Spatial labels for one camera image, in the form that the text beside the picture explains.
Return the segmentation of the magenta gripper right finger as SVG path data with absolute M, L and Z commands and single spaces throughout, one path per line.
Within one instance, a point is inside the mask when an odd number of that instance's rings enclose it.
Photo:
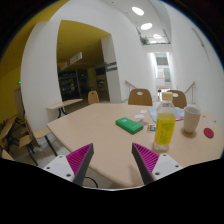
M 153 182 L 152 171 L 159 159 L 159 154 L 137 143 L 132 144 L 132 155 L 137 163 L 143 183 Z

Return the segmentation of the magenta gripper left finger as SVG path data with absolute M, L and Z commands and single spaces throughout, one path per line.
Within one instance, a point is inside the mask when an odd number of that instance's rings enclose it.
M 73 180 L 75 184 L 79 186 L 82 185 L 93 154 L 93 144 L 88 144 L 66 156 L 66 159 L 75 175 Z

